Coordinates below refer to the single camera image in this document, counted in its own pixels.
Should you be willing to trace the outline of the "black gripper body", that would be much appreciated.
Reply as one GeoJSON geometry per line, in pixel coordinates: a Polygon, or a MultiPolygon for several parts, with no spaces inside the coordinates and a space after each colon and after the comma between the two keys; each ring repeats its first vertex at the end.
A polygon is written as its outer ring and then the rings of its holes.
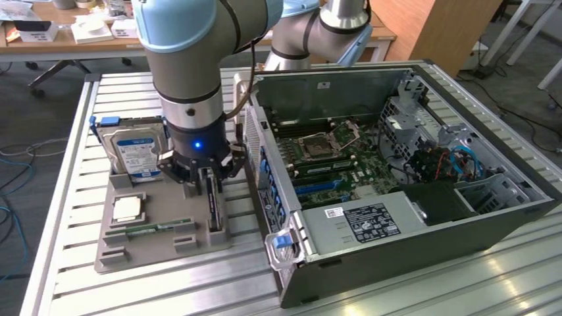
{"type": "Polygon", "coordinates": [[[193,182],[199,178],[199,169],[211,168],[216,178],[224,180],[228,171],[221,161],[229,154],[224,119],[216,119],[203,128],[181,128],[168,121],[167,129],[173,144],[172,157],[179,164],[173,167],[173,174],[193,182]]]}

